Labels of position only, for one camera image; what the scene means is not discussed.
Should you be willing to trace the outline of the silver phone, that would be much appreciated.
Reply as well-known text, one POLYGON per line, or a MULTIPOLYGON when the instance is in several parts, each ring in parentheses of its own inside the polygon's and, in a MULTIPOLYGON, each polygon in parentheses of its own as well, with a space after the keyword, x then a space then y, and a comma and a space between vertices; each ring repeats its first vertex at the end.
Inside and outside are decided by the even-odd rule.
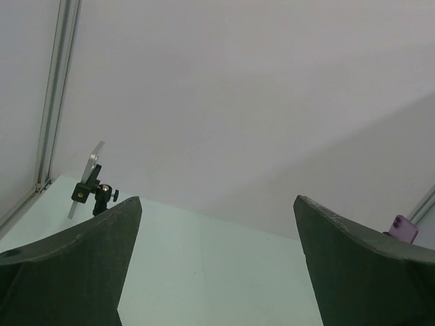
MULTIPOLYGON (((91 177, 91 174, 93 173, 94 169, 97 167, 97 162, 99 159, 99 153, 101 151, 101 149, 103 148, 105 142, 104 141, 100 141, 97 146, 92 150, 90 157, 86 163, 86 167, 84 169, 84 173, 82 175, 81 178, 81 183, 86 184, 89 180, 89 178, 91 177)), ((77 199, 71 198, 73 203, 71 205, 69 214, 68 214, 68 218, 69 219, 73 219, 73 216, 75 214, 76 208, 78 206, 79 203, 83 203, 83 201, 79 201, 77 199)))

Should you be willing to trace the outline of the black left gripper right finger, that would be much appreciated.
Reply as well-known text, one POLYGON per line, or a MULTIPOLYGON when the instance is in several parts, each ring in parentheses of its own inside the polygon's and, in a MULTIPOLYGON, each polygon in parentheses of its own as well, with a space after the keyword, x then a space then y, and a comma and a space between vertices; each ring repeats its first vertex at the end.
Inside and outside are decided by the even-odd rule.
POLYGON ((306 197, 294 215, 324 325, 433 325, 434 251, 306 197))

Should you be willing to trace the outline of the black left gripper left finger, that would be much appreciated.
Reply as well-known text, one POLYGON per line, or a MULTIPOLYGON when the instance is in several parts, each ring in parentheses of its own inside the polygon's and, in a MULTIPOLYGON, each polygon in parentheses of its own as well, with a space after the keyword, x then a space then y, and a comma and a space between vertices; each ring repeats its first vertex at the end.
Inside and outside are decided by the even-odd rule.
POLYGON ((118 304, 142 206, 130 197, 62 232, 1 253, 2 325, 121 325, 118 304))

